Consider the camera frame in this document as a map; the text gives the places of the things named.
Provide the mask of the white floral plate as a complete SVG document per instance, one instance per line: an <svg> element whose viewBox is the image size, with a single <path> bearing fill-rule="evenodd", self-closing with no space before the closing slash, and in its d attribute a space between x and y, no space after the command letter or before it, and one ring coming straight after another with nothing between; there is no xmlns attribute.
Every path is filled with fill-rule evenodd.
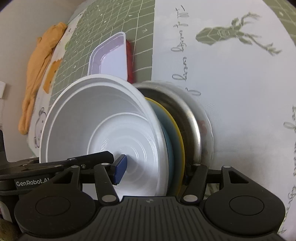
<svg viewBox="0 0 296 241"><path fill-rule="evenodd" d="M179 97L181 97L186 104L189 106L197 120L198 127L201 134L202 143L202 157L201 163L206 165L208 168L211 166L211 162L214 156L214 137L212 133L212 127L210 120L203 109L203 106L197 101L200 93L196 90L184 90L178 86L173 85L169 82L155 82L155 81L145 81L143 82L145 87L164 87L171 91L174 91Z"/></svg>

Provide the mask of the orange cloth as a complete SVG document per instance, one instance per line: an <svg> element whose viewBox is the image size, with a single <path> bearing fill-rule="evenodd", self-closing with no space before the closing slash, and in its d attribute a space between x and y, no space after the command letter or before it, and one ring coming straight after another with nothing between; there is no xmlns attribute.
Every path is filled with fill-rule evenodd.
<svg viewBox="0 0 296 241"><path fill-rule="evenodd" d="M18 131L22 135L26 135L29 131L37 92L51 61L53 51L66 29L67 25L59 22L49 27L43 36L37 38L36 48L27 64L25 96L22 103L22 115L18 123Z"/></svg>

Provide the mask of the white disposable plastic bowl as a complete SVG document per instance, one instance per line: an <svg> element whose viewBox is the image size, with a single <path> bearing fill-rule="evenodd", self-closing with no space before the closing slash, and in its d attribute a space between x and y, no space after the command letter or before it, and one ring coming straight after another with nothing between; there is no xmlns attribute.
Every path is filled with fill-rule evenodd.
<svg viewBox="0 0 296 241"><path fill-rule="evenodd" d="M106 74L82 77L58 96L40 142L42 163L108 151L126 155L119 197L164 196L169 183L165 136L151 105L127 81Z"/></svg>

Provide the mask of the white deer table runner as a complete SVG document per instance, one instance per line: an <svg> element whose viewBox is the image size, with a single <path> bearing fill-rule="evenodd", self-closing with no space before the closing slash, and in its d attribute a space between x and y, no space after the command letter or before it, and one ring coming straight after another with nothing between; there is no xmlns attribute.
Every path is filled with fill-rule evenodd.
<svg viewBox="0 0 296 241"><path fill-rule="evenodd" d="M295 7L290 1L156 1L152 79L187 90L230 165L285 204L295 240Z"/></svg>

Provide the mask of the green checked tablecloth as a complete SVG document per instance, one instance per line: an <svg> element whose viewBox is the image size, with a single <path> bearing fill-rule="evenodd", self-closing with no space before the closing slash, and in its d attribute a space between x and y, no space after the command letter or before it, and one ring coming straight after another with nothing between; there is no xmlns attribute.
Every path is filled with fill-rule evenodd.
<svg viewBox="0 0 296 241"><path fill-rule="evenodd" d="M166 80L200 95L206 66L250 59L264 67L295 56L295 8L288 1L95 1L72 26L51 102L81 77Z"/></svg>

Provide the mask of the stainless steel bowl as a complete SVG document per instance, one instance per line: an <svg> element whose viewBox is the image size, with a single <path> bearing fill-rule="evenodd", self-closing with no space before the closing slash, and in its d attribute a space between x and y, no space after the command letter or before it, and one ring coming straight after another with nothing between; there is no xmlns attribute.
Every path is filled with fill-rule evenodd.
<svg viewBox="0 0 296 241"><path fill-rule="evenodd" d="M171 114L183 138L189 164L201 162L201 135L193 111L185 100L169 87L152 81L134 84L145 97L161 104Z"/></svg>

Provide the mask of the lilac rectangular plastic tray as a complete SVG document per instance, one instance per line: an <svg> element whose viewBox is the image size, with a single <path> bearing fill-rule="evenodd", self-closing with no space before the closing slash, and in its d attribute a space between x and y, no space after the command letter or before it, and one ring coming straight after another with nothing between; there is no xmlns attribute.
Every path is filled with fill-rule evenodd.
<svg viewBox="0 0 296 241"><path fill-rule="evenodd" d="M127 81L127 49L124 32L115 33L92 51L87 75L93 74L108 74Z"/></svg>

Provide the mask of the blue enamel bowl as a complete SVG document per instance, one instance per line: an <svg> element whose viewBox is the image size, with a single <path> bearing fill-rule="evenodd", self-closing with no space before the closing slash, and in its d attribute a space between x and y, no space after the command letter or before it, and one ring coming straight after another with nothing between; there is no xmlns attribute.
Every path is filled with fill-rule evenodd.
<svg viewBox="0 0 296 241"><path fill-rule="evenodd" d="M161 124L163 134L165 136L166 150L168 153L168 164L169 164L169 182L167 195L175 195L175 147L172 141L176 141L176 132L174 127L174 120L171 114L159 103L150 100L149 104L154 110L159 123Z"/></svg>

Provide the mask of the white yellow-rimmed ceramic bowl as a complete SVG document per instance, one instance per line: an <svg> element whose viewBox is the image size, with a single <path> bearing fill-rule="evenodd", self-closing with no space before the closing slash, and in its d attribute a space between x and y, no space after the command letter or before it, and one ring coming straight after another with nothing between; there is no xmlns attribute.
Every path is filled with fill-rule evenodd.
<svg viewBox="0 0 296 241"><path fill-rule="evenodd" d="M173 116L160 103L148 97L146 100L159 119L165 135L169 157L169 184L166 194L177 196L185 173L185 148L182 135Z"/></svg>

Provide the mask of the cartoon print bedsheet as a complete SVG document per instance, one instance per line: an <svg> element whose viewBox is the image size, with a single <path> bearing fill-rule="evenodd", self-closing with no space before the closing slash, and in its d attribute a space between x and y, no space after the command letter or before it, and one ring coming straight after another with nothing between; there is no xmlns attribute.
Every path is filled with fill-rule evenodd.
<svg viewBox="0 0 296 241"><path fill-rule="evenodd" d="M31 117L30 128L29 128L29 132L27 135L27 143L33 153L33 157L39 156L41 134L42 134L42 130L43 130L43 125L45 123L45 119L46 119L48 111L50 109L50 107L49 107L50 99L51 99L51 94L53 91L53 86L55 83L57 73L55 72L53 75L53 78L52 78L51 83L49 85L48 92L45 92L45 90L43 89L44 84L46 82L48 73L51 70L52 64L57 61L62 61L62 59L64 58L64 55L66 52L66 45L70 41L70 39L75 31L75 28L76 28L79 20L83 16L84 12L85 11L82 11L81 13L77 14L75 17L71 18L71 21L68 24L68 28L64 32L63 37L60 39L59 43L55 47L55 50L53 51L51 61L46 68L46 72L43 76L40 88L37 92L35 105L34 105L32 117Z"/></svg>

